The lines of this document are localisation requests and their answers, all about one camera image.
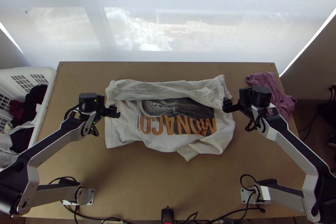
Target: white laundry basket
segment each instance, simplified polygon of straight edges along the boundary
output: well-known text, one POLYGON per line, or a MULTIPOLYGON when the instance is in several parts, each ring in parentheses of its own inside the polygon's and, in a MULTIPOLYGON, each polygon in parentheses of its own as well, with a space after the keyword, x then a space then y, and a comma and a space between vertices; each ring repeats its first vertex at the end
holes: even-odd
POLYGON ((0 131, 3 131, 6 123, 13 119, 13 116, 9 114, 10 100, 24 102, 26 94, 33 87, 46 84, 48 88, 41 109, 36 115, 36 125, 29 142, 29 147, 33 146, 47 111, 55 77, 56 70, 52 67, 20 67, 0 70, 0 131))

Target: orange lettering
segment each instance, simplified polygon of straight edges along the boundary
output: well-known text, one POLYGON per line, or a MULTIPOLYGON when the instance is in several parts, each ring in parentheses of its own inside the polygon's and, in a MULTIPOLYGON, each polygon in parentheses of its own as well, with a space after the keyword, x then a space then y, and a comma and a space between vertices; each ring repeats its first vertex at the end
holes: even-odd
POLYGON ((152 128, 152 132, 154 135, 160 135, 163 133, 163 117, 159 117, 159 131, 156 130, 156 128, 152 128))
POLYGON ((165 126, 167 128, 167 133, 168 135, 173 135, 175 117, 168 117, 167 115, 164 115, 164 117, 165 117, 165 126))
POLYGON ((189 121, 190 121, 190 127, 191 127, 191 129, 192 129, 192 132, 193 132, 194 134, 200 134, 200 132, 201 132, 201 130, 202 130, 202 128, 201 128, 201 126, 200 126, 200 124, 199 124, 200 122, 199 122, 198 120, 194 119, 194 118, 190 118, 189 121), (197 129, 198 129, 198 130, 195 129, 193 120, 196 122, 196 126, 197 126, 197 129))
POLYGON ((189 128, 188 117, 187 116, 184 116, 184 122, 183 122, 181 116, 177 116, 176 121, 177 121, 178 134, 182 134, 182 127, 184 128, 186 134, 190 134, 190 128, 189 128))
POLYGON ((213 126, 210 123, 210 120, 207 118, 205 119, 205 125, 204 125, 204 120, 201 119, 201 125, 202 125, 202 132, 201 135, 205 137, 206 133, 207 133, 207 129, 210 129, 211 134, 215 133, 217 131, 217 126, 216 126, 216 119, 212 118, 213 121, 213 126))
POLYGON ((150 133, 150 125, 151 125, 151 120, 147 116, 141 116, 140 119, 140 128, 144 134, 149 134, 150 133), (147 130, 144 129, 144 120, 146 119, 147 121, 147 130))

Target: graphic print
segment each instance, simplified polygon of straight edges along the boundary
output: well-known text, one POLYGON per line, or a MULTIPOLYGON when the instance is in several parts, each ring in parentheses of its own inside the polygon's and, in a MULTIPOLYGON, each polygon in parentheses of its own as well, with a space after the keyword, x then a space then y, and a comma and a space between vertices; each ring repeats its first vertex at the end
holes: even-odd
POLYGON ((160 135, 164 127, 168 135, 200 134, 217 131, 213 108, 191 98, 141 100, 140 129, 144 134, 160 135))

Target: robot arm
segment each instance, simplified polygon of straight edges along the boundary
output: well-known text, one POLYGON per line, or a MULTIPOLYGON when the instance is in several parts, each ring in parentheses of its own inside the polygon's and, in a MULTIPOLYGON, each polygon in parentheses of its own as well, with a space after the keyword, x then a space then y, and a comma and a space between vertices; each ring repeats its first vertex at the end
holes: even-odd
MULTIPOLYGON (((250 189, 258 190, 260 196, 253 195, 250 203, 268 204, 274 201, 306 213, 311 222, 334 223, 336 177, 328 165, 289 130, 287 122, 270 103, 270 98, 271 91, 266 87, 242 88, 237 104, 232 105, 229 99, 224 99, 223 111, 241 111, 250 119, 245 129, 257 129, 264 137, 279 144, 306 173, 306 177, 302 190, 278 185, 275 179, 257 181, 250 189)), ((249 195, 249 191, 241 189, 242 202, 246 203, 249 195)))
POLYGON ((0 211, 11 216, 28 213, 34 206, 63 200, 69 205, 91 205, 93 189, 67 178, 58 184, 39 185, 37 168, 48 158, 90 133, 97 134, 95 124, 104 116, 118 118, 116 107, 105 108, 104 96, 95 93, 79 95, 79 104, 66 113, 58 131, 22 152, 16 161, 0 172, 0 211))

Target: wooden table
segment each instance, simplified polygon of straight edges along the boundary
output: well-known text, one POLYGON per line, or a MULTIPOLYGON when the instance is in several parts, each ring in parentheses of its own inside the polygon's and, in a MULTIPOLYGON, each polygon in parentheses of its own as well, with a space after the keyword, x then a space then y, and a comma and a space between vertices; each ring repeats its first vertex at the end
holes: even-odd
MULTIPOLYGON (((239 88, 247 86, 245 76, 263 71, 277 73, 273 63, 60 62, 39 140, 59 128, 64 113, 78 103, 79 93, 104 95, 111 80, 191 81, 224 74, 236 102, 239 88)), ((127 220, 159 220, 167 205, 174 208, 176 219, 185 219, 195 211, 199 211, 198 219, 214 219, 244 208, 239 184, 244 173, 257 180, 275 178, 280 184, 301 189, 305 174, 286 153, 257 131, 246 132, 248 118, 242 113, 234 112, 234 120, 234 137, 222 155, 201 154, 189 162, 178 153, 151 150, 142 142, 107 149, 104 123, 100 122, 98 138, 87 136, 72 142, 40 166, 41 184, 73 176, 86 188, 96 190, 94 204, 82 206, 81 213, 127 220)), ((293 119, 289 125, 297 134, 293 119)), ((252 181, 246 180, 246 184, 250 186, 252 181)), ((247 218, 302 215, 278 204, 265 209, 264 214, 249 211, 247 218)), ((32 208, 26 216, 74 217, 59 202, 32 208)))

